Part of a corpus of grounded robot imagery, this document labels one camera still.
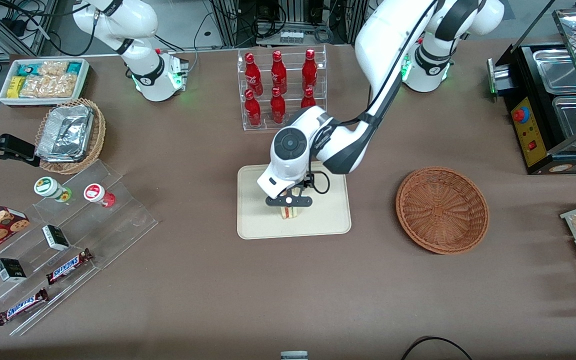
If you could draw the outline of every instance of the snickers bar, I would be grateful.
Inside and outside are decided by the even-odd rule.
[[[92,254],[90,253],[90,250],[86,248],[82,252],[78,253],[77,256],[66,262],[66,264],[59,266],[55,271],[47,274],[46,278],[48,278],[48,285],[55,284],[57,280],[70,274],[71,271],[77,269],[80,265],[84,264],[90,259],[92,259]]]
[[[30,296],[24,301],[21,301],[17,305],[9,308],[7,311],[0,312],[0,326],[5,325],[7,322],[11,321],[11,319],[23,312],[26,312],[33,306],[47,302],[48,300],[48,292],[46,292],[46,289],[42,288],[39,292],[34,294],[34,296]]]

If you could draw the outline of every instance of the red switch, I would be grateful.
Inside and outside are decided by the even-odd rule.
[[[512,120],[517,121],[517,123],[523,121],[525,117],[526,113],[522,109],[515,110],[515,112],[512,113]]]

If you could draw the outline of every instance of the small black box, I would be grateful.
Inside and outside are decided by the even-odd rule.
[[[48,242],[48,246],[52,249],[66,251],[68,250],[68,247],[71,246],[61,228],[48,224],[42,227],[41,230],[43,231],[43,237]]]
[[[0,258],[0,276],[1,280],[12,283],[21,283],[26,280],[26,274],[19,261],[4,257]]]

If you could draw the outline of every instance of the yellow control panel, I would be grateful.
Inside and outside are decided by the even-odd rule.
[[[521,152],[529,167],[534,166],[547,155],[546,146],[539,132],[537,121],[533,116],[533,109],[528,98],[524,98],[512,112],[512,122],[519,137]]]

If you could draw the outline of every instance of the red emergency stop button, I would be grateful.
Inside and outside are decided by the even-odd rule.
[[[522,106],[521,108],[512,112],[512,120],[519,124],[525,124],[530,118],[530,110],[528,107]]]

